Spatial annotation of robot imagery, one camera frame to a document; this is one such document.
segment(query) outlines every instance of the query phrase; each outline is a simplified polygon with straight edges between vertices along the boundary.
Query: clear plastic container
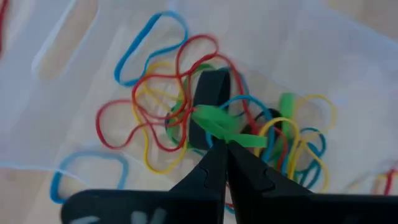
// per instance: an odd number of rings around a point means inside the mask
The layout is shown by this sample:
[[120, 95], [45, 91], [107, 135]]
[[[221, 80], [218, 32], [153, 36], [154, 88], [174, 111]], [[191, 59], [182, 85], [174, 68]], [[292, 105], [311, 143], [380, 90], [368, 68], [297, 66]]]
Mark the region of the clear plastic container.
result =
[[[338, 123], [326, 135], [323, 158], [331, 173], [330, 192], [339, 192], [361, 170], [398, 157], [393, 116], [398, 112], [397, 44], [318, 1], [25, 0], [11, 6], [0, 60], [0, 165], [57, 170], [63, 158], [82, 148], [104, 150], [95, 132], [96, 111], [109, 100], [131, 95], [131, 89], [114, 81], [116, 63], [147, 20], [166, 9], [186, 18], [191, 34], [217, 36], [251, 94], [266, 105], [275, 106], [284, 91], [324, 94], [334, 102]], [[150, 52], [181, 38], [175, 21], [160, 19], [127, 61], [122, 79], [138, 77]], [[208, 44], [197, 46], [190, 48], [183, 69], [211, 50]], [[164, 58], [173, 62], [174, 56]], [[152, 86], [177, 92], [173, 83]], [[303, 126], [321, 128], [328, 122], [326, 106], [318, 101], [303, 111], [308, 111]], [[102, 122], [115, 144], [135, 125], [129, 105], [109, 109]], [[151, 144], [150, 162], [164, 168], [178, 153], [166, 154]], [[155, 175], [143, 166], [140, 132], [123, 154], [130, 162], [127, 189], [168, 189], [200, 160], [189, 152], [171, 174]], [[117, 163], [101, 159], [61, 171], [94, 187], [112, 187], [109, 183], [116, 185], [120, 175]]]

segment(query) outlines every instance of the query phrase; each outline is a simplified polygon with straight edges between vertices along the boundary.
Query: white surface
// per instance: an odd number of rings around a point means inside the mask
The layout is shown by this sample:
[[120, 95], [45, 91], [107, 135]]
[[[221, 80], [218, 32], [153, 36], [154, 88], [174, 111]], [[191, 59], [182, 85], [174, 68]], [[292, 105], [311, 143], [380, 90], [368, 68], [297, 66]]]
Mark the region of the white surface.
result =
[[[293, 0], [228, 4], [173, 1], [158, 5], [147, 1], [99, 0], [95, 23], [64, 73], [53, 80], [40, 80], [31, 72], [33, 58], [67, 4], [25, 0], [14, 7], [21, 6], [27, 13], [12, 10], [11, 21], [18, 21], [19, 25], [10, 32], [12, 41], [7, 41], [6, 54], [0, 60], [0, 73], [5, 74], [0, 78], [3, 105], [0, 146], [4, 149], [0, 160], [7, 162], [6, 165], [55, 168], [74, 146], [95, 140], [96, 109], [110, 98], [128, 96], [129, 91], [113, 80], [118, 58], [148, 18], [167, 8], [176, 9], [188, 19], [191, 33], [217, 35], [221, 51], [238, 59], [240, 69], [245, 65], [250, 71], [261, 71], [251, 72], [257, 75], [252, 78], [247, 74], [252, 87], [260, 85], [254, 87], [254, 95], [259, 98], [270, 103], [277, 100], [275, 91], [268, 94], [270, 88], [253, 81], [256, 78], [264, 81], [267, 76], [299, 94], [323, 93], [336, 103], [338, 127], [328, 135], [330, 148], [325, 156], [331, 170], [332, 192], [347, 184], [360, 170], [367, 170], [380, 160], [398, 157], [394, 149], [397, 46], [334, 12], [312, 3], [301, 7], [301, 1]], [[236, 16], [242, 12], [251, 13]], [[159, 47], [153, 43], [163, 40], [168, 31], [162, 29], [129, 61], [126, 75], [136, 77], [141, 73], [147, 53]], [[127, 117], [128, 110], [123, 106], [115, 113], [122, 111], [127, 111], [123, 114]], [[383, 129], [373, 131], [375, 127]], [[119, 133], [129, 128], [122, 127], [112, 134], [123, 138]], [[135, 141], [127, 151], [135, 158], [142, 158], [142, 143]], [[140, 167], [140, 162], [136, 163], [133, 167]], [[152, 177], [146, 172], [132, 170], [129, 186], [153, 187], [153, 184], [141, 185], [146, 183], [142, 179]], [[177, 180], [181, 176], [174, 174], [170, 178]]]

